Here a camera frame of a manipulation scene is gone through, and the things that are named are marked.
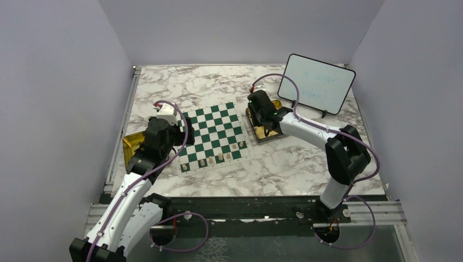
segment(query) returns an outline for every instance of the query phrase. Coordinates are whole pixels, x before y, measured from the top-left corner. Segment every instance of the chessboard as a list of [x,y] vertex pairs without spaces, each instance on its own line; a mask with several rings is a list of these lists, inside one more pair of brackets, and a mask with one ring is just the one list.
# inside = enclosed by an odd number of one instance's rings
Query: chessboard
[[[177,158],[179,175],[198,174],[254,158],[235,100],[190,110],[183,115],[191,118],[195,142],[186,146]],[[177,120],[184,131],[180,116]]]

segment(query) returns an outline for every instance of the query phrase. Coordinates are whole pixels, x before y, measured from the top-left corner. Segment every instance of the white marble surface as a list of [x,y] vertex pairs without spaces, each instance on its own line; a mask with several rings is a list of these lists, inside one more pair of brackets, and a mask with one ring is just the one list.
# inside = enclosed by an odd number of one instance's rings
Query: white marble surface
[[[244,115],[250,84],[267,73],[283,73],[284,65],[185,65],[143,67],[135,101],[130,115],[127,134],[146,129],[147,119],[154,114],[153,102],[165,99],[175,102],[187,112],[193,106],[209,106],[211,101],[233,96],[237,109]],[[280,78],[270,77],[259,84],[266,88],[271,99],[278,99],[276,92]],[[290,107],[290,102],[282,101]],[[341,112],[321,118],[319,111],[298,107],[298,112],[307,118],[331,126],[343,127],[351,124],[367,141],[352,91],[348,94]],[[164,169],[149,194],[173,196],[265,196],[265,195],[319,195],[328,179],[325,153],[315,146],[294,137],[256,145],[246,124],[254,160],[223,167],[191,176],[179,176],[172,166]],[[371,174],[375,164],[365,169],[358,177]],[[116,172],[114,190],[125,173],[123,155]],[[384,194],[376,176],[358,183],[351,194]]]

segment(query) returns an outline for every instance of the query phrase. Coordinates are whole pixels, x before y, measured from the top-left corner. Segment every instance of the gray wall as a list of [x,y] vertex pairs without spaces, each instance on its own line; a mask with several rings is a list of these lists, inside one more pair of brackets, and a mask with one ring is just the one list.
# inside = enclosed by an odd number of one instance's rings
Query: gray wall
[[420,261],[462,261],[463,2],[386,0],[353,91]]
[[100,0],[130,61],[349,63],[383,0]]
[[131,64],[96,0],[0,6],[0,257],[70,261],[98,200]]

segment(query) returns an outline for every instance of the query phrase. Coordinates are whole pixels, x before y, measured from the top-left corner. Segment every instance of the whiteboard frame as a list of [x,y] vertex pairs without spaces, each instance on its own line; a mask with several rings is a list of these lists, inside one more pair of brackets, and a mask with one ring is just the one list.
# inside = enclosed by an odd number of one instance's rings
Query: whiteboard frame
[[[286,62],[286,66],[284,67],[283,75],[286,73],[286,68],[288,68],[288,63],[289,63],[289,60],[291,59],[291,56],[300,56],[300,57],[305,58],[305,59],[310,59],[310,60],[313,60],[313,61],[316,61],[316,62],[324,63],[324,64],[327,64],[327,65],[332,66],[332,67],[338,67],[338,68],[341,68],[341,69],[344,69],[344,70],[348,70],[348,71],[351,71],[351,72],[354,73],[354,78],[352,78],[352,82],[351,82],[351,84],[349,85],[349,88],[348,88],[347,91],[346,91],[346,95],[344,96],[344,99],[342,100],[342,103],[341,103],[341,105],[339,106],[339,109],[338,109],[337,113],[333,113],[333,112],[328,112],[328,111],[327,111],[327,113],[332,114],[332,115],[337,115],[337,114],[339,114],[339,112],[341,112],[342,105],[343,105],[344,102],[346,101],[347,94],[349,93],[349,91],[350,91],[351,88],[352,88],[352,84],[354,83],[355,77],[357,76],[356,72],[355,72],[354,70],[347,69],[347,68],[345,68],[345,67],[339,67],[339,66],[334,65],[334,64],[330,64],[330,63],[327,63],[327,62],[323,62],[323,61],[320,61],[320,60],[316,60],[316,59],[314,59],[314,58],[310,58],[310,57],[298,55],[297,53],[292,53],[292,54],[289,55],[289,57],[288,57],[288,61]],[[293,101],[293,100],[291,100],[291,99],[289,99],[289,98],[282,97],[282,96],[280,95],[280,88],[281,88],[281,84],[282,84],[282,83],[283,83],[283,78],[282,78],[281,81],[280,81],[280,85],[279,85],[278,91],[277,91],[277,96],[278,96],[279,98],[282,98],[282,99],[285,99],[285,100]],[[303,103],[299,103],[299,104],[300,104],[300,105],[304,105],[304,106],[308,106],[309,108],[313,108],[313,109],[316,109],[316,110],[325,111],[325,110],[322,110],[322,109],[320,109],[320,108],[315,108],[315,107],[313,107],[313,106],[309,106],[309,105],[306,105],[306,104],[303,104]]]

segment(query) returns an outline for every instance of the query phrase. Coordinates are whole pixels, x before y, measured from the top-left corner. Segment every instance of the whiteboard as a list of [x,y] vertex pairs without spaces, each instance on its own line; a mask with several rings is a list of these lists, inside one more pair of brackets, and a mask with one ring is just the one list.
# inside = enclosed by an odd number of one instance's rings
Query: whiteboard
[[[299,88],[299,103],[336,115],[355,78],[355,72],[308,57],[292,54],[284,75]],[[296,100],[296,89],[287,79],[280,82],[278,96]]]

